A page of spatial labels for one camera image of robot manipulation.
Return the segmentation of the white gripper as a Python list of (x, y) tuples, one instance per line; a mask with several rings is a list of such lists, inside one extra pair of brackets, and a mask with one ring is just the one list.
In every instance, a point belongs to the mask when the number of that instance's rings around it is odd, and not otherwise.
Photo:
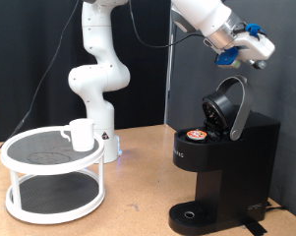
[(260, 70), (266, 67), (266, 62), (256, 60), (267, 60), (275, 50), (274, 44), (266, 36), (259, 34), (254, 37), (247, 32), (239, 33), (234, 45), (238, 48), (238, 60), (248, 60), (251, 66), (257, 66)]

